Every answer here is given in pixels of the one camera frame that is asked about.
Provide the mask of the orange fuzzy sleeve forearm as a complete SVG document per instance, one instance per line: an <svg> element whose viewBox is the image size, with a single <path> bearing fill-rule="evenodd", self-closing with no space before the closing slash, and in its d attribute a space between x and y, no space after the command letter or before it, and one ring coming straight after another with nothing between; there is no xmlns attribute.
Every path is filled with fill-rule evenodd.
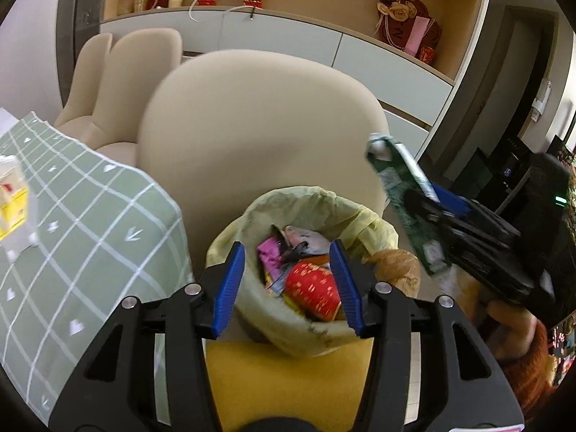
<svg viewBox="0 0 576 432"><path fill-rule="evenodd" d="M513 389L524 419L543 409L558 387L551 381L552 357L545 326L532 315L507 326L510 333L499 348L498 362Z"/></svg>

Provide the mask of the right hand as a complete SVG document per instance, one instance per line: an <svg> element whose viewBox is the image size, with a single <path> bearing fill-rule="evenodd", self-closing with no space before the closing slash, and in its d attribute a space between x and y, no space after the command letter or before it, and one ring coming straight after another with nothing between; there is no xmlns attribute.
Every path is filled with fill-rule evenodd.
<svg viewBox="0 0 576 432"><path fill-rule="evenodd" d="M456 286L455 299L476 328L488 318L496 322L486 344L497 360L517 360L529 351L537 328L532 313L499 300L466 272L457 273Z"/></svg>

